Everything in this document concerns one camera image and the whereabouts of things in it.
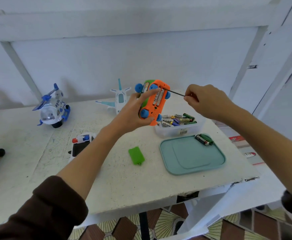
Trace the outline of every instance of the table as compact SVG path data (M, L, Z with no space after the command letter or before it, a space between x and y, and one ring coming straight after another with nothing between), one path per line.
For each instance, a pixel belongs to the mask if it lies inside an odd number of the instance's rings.
M84 132L99 132L116 115L113 109L95 101L69 103L71 114L62 127L36 126L39 113L32 108L0 110L0 223L15 213L45 178L58 173L70 158L72 138ZM182 97L172 94L162 114L197 114ZM160 201L176 195L245 182L259 173L235 145L209 119L202 132L211 135L226 156L218 169L173 176L163 164L159 138L153 127L143 127L121 137L110 151L86 200L89 214ZM142 166L133 165L128 149L139 146L145 157Z

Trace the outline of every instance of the person's left hand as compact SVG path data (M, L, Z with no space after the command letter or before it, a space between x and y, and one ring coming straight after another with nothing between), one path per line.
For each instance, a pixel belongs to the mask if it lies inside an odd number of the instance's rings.
M148 117L146 119L140 119L138 112L142 103L150 96L159 92L160 89L148 90L145 93L133 93L130 96L127 104L121 109L119 114L112 120L109 124L113 126L114 129L119 130L118 132L123 135L125 133L134 131L135 129L150 125L154 120L154 117Z

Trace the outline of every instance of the orange toy car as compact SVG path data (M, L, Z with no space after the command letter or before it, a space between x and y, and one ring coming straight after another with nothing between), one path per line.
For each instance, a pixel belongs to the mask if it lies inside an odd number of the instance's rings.
M165 101L170 98L170 92L164 90L170 90L170 86L161 80L146 80L144 85L141 83L135 86L135 91L139 93L147 92L149 89L161 88L160 92L150 96L146 99L140 107L139 117L141 119L154 117L155 120L151 122L151 126L157 125L157 121L161 121L161 112L163 110Z

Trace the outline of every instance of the container lid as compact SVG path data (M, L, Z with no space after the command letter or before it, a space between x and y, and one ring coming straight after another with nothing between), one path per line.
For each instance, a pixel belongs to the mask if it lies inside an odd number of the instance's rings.
M215 143L204 145L194 136L164 140L160 144L160 151L166 169L173 175L218 168L226 161Z

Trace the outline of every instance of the hand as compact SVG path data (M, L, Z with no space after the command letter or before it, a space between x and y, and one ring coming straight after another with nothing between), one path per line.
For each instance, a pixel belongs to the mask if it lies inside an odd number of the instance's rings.
M113 119L113 121L109 124L114 128L118 129L120 134L123 135L125 133L134 131L135 129L150 125L150 123L154 120L154 117L148 117L146 119L140 119L138 116L138 112L142 103L149 98L150 96L159 92L160 89L152 89L148 90L145 93L133 93L130 96L127 104L122 108L119 114Z
M184 100L204 117L221 122L234 113L234 109L237 107L226 93L210 84L206 86L189 85Z

